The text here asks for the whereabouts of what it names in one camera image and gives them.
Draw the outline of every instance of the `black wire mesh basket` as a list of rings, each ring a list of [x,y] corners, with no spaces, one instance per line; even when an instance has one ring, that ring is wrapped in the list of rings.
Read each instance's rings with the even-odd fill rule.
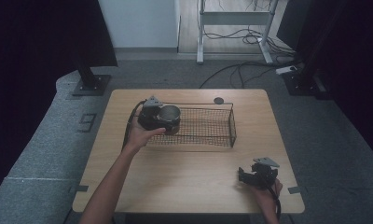
[[[174,135],[156,135],[149,140],[149,145],[204,144],[233,147],[236,141],[233,103],[164,104],[180,108],[180,130]]]

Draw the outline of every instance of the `wooden board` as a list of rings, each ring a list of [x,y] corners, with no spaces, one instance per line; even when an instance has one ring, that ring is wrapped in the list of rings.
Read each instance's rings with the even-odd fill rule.
[[[117,212],[133,213],[258,213],[251,192],[238,181],[237,170],[251,171],[254,158],[270,157],[283,183],[284,213],[301,213],[297,182],[263,90],[116,90],[97,134],[73,208],[84,210],[90,196],[120,152],[127,119],[136,104],[151,95],[163,102],[212,103],[215,97],[233,103],[237,139],[234,147],[172,145],[143,147],[135,156],[117,204]]]

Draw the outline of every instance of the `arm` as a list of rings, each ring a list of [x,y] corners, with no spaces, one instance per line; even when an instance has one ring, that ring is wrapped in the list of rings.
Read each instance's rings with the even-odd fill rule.
[[[277,195],[280,195],[280,191],[283,188],[283,184],[280,183],[278,179],[276,179],[272,189],[276,192]],[[256,198],[256,203],[260,207],[262,211],[262,215],[265,219],[267,224],[279,224],[279,220],[277,220],[276,216],[276,202],[273,200],[273,196],[269,192],[268,189],[262,190],[258,189],[257,187],[250,186],[251,191]]]
[[[138,124],[136,117],[133,119],[128,143],[94,191],[79,223],[109,223],[111,221],[134,155],[146,145],[149,138],[165,131],[164,128],[146,131]]]

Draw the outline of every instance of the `hand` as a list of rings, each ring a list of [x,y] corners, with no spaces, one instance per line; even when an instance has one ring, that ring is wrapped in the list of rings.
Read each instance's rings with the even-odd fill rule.
[[[133,155],[135,155],[141,147],[144,147],[152,136],[166,132],[165,128],[147,131],[137,121],[139,114],[140,111],[137,111],[134,115],[131,122],[128,143],[123,148],[124,150],[131,152]]]
[[[279,223],[276,217],[276,202],[274,201],[270,191],[268,189],[259,189],[254,186],[249,187],[253,192],[254,197],[256,198],[256,203],[262,210],[262,214],[266,220],[266,223]],[[283,184],[280,183],[280,180],[276,179],[271,188],[277,196],[280,196],[280,191],[283,188]]]

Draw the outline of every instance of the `black curtain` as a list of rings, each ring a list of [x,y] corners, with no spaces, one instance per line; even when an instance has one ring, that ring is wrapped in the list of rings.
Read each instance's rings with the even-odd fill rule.
[[[99,3],[0,1],[0,184],[35,133],[56,80],[88,66],[117,66]]]

